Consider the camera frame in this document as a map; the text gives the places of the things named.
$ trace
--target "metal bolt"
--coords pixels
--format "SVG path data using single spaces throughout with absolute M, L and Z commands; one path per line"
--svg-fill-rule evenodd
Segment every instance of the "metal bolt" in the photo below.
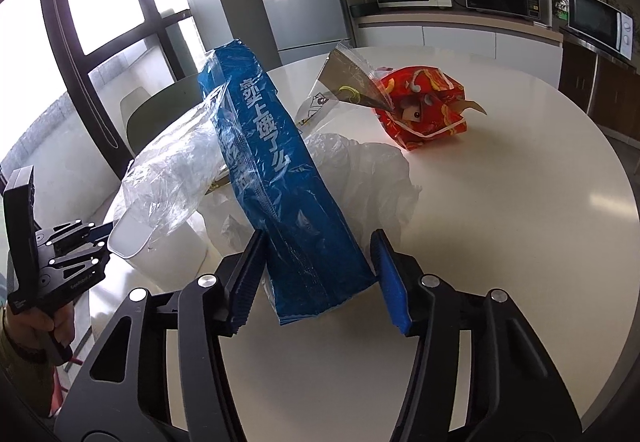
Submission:
M 498 301 L 498 303 L 504 303 L 509 299 L 509 294 L 504 290 L 497 288 L 496 290 L 491 291 L 491 299 Z
M 132 301 L 142 301 L 146 297 L 146 289 L 134 288 L 129 292 L 129 299 Z
M 433 274 L 425 274 L 420 279 L 420 283 L 428 288 L 436 288 L 440 284 L 440 280 Z
M 218 282 L 218 278 L 216 278 L 213 274 L 205 274 L 204 276 L 200 276 L 198 278 L 198 285 L 201 287 L 213 287 Z

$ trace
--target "black handle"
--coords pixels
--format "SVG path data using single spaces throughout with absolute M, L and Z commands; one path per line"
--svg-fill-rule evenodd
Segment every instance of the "black handle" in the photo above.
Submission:
M 53 332 L 36 330 L 36 337 L 42 349 L 47 353 L 47 359 L 54 366 L 61 366 L 73 357 L 71 346 L 63 346 L 53 335 Z

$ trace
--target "floor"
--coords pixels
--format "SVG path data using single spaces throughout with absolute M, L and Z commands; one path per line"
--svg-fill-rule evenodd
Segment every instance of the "floor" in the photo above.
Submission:
M 640 170 L 638 170 L 638 174 L 634 174 L 636 165 L 638 165 L 638 160 L 640 159 L 640 150 L 611 137 L 607 137 L 607 140 L 609 140 L 613 151 L 618 155 L 620 163 L 625 169 L 626 176 L 629 177 L 631 189 L 634 192 L 636 204 L 640 210 Z

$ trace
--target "blue plastic bag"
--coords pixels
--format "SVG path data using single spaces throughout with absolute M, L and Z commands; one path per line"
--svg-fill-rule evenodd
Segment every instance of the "blue plastic bag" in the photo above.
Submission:
M 313 317 L 376 278 L 322 182 L 277 90 L 241 41 L 217 48 L 198 81 L 228 82 L 214 125 L 247 218 L 271 239 L 267 269 L 280 324 Z

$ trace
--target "round white table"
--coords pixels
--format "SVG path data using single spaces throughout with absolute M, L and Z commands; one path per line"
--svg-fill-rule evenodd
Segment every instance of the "round white table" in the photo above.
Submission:
M 373 67 L 437 66 L 487 111 L 465 112 L 466 133 L 404 152 L 422 192 L 394 246 L 458 290 L 507 290 L 584 414 L 625 345 L 640 288 L 638 211 L 607 139 L 559 91 L 492 59 L 430 47 L 360 52 Z M 325 57 L 270 72 L 290 113 Z M 338 115 L 322 132 L 394 144 L 368 108 Z M 207 263 L 201 273 L 215 270 Z M 110 262 L 92 291 L 92 316 L 103 314 L 103 323 L 141 284 L 122 260 Z M 382 442 L 398 417 L 416 339 L 392 326 L 375 285 L 285 327 L 259 290 L 246 326 L 221 343 L 250 441 Z M 175 367 L 175 354 L 169 359 Z M 452 427 L 464 424 L 469 364 L 463 335 Z

